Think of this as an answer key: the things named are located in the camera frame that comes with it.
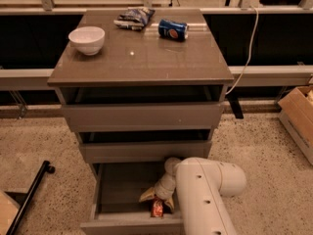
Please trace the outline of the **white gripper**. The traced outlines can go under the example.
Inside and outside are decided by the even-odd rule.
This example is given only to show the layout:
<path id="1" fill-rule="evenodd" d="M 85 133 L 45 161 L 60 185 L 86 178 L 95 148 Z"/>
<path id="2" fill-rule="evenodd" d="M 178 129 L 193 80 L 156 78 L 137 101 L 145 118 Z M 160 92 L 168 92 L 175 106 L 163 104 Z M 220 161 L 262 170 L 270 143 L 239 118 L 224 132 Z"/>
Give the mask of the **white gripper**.
<path id="1" fill-rule="evenodd" d="M 156 195 L 164 200 L 164 205 L 171 213 L 174 213 L 174 200 L 172 195 L 176 188 L 175 177 L 166 173 L 156 184 L 155 188 L 150 187 L 139 198 L 139 202 L 143 203 L 152 200 Z"/>

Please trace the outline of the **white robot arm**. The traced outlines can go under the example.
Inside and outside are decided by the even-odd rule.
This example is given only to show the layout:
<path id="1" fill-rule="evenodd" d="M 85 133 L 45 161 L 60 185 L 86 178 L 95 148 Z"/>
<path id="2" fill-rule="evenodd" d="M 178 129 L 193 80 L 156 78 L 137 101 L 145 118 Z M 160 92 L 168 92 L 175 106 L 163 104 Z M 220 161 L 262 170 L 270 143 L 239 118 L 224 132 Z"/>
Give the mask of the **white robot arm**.
<path id="1" fill-rule="evenodd" d="M 163 177 L 140 196 L 140 203 L 156 202 L 157 215 L 162 204 L 173 212 L 177 193 L 186 235 L 237 235 L 222 198 L 245 190 L 246 175 L 239 166 L 203 158 L 169 158 L 164 169 Z"/>

